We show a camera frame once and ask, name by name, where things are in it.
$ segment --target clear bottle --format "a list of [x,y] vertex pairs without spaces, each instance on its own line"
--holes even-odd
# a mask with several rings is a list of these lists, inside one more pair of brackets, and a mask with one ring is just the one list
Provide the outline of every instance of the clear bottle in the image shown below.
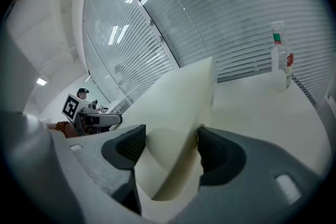
[[285,23],[283,21],[271,23],[273,29],[274,46],[271,52],[272,76],[275,88],[284,91],[290,85],[293,68],[293,52],[287,41]]

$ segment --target green label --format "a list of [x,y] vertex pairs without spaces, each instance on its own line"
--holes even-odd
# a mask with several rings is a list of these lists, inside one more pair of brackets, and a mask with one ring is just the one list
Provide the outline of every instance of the green label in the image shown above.
[[274,43],[281,44],[280,34],[279,33],[273,33],[273,39],[274,39]]

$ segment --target bottle label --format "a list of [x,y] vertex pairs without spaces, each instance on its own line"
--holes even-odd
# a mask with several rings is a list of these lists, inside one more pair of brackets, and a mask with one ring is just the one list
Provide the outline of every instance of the bottle label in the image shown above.
[[273,39],[275,44],[281,44],[280,33],[273,33]]
[[293,70],[293,53],[291,52],[287,57],[286,88],[288,88],[290,85],[290,81],[292,79],[292,70]]

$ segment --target red label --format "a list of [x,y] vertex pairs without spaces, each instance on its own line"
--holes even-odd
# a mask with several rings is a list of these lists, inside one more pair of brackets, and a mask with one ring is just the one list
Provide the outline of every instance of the red label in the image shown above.
[[287,57],[287,67],[290,67],[293,64],[293,53],[291,52]]

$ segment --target black cap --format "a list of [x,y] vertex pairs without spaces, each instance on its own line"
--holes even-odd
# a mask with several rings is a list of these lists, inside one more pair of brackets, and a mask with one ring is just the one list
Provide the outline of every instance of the black cap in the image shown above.
[[89,90],[84,88],[79,88],[77,93],[89,93]]

